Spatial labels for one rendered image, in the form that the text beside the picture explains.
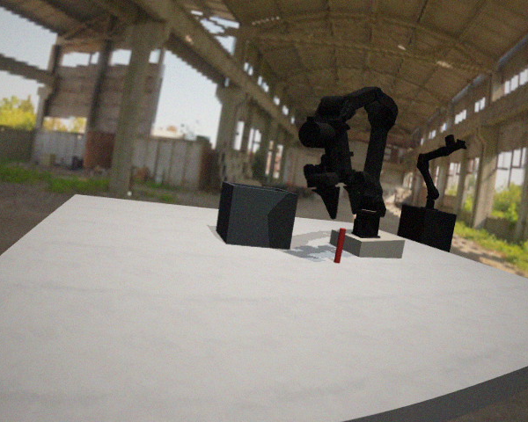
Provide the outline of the red peg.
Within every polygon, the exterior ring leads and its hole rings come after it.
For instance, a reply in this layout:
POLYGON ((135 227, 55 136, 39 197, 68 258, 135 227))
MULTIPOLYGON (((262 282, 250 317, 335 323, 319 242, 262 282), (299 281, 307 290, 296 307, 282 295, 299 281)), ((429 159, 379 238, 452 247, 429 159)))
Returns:
POLYGON ((344 244, 345 233, 346 233, 345 229, 340 229, 339 236, 338 236, 338 242, 336 246, 335 257, 334 257, 335 263, 341 262, 341 254, 342 254, 342 249, 343 249, 343 244, 344 244))

